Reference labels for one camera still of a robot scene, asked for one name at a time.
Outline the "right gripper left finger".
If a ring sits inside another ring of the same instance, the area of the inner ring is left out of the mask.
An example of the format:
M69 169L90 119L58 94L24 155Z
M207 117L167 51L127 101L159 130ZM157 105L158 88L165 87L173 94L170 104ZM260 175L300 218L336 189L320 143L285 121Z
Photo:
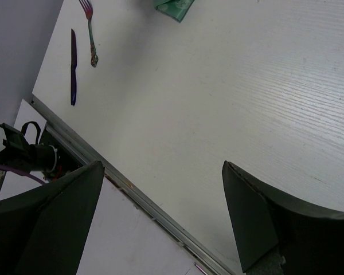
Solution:
M104 177L95 161L0 201L0 274L76 274Z

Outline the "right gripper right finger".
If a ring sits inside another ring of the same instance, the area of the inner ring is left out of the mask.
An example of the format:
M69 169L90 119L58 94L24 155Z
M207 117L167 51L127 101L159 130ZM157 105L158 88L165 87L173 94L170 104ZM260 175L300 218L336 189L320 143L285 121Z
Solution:
M245 274L344 274L344 212L290 195L231 162L222 181Z

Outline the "green satin cloth napkin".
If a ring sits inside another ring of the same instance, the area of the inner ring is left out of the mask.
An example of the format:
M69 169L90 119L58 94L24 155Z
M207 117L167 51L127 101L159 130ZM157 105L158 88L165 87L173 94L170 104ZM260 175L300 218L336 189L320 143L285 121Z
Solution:
M181 23L194 0L153 0L153 7L160 13Z

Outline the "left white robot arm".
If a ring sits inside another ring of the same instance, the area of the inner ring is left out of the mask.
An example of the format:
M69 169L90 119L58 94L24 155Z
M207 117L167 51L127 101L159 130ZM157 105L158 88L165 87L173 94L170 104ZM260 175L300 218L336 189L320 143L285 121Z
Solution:
M33 144L28 143L25 139L30 125L33 125L37 131ZM52 145L39 143L41 128L37 122L26 122L21 130L2 123L0 129L4 133L3 149L0 150L0 170L13 168L27 174L32 171L52 172L55 170L59 159L58 151Z

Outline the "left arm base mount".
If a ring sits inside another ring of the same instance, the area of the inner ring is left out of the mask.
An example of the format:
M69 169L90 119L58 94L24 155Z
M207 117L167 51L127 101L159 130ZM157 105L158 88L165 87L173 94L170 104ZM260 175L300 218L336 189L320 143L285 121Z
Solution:
M55 149L57 149L58 153L58 160L54 171L43 172L44 180L48 182L56 180L83 166L83 164L78 161L75 156L68 149L66 149L52 133L47 130L47 128L44 129L40 143L53 146Z

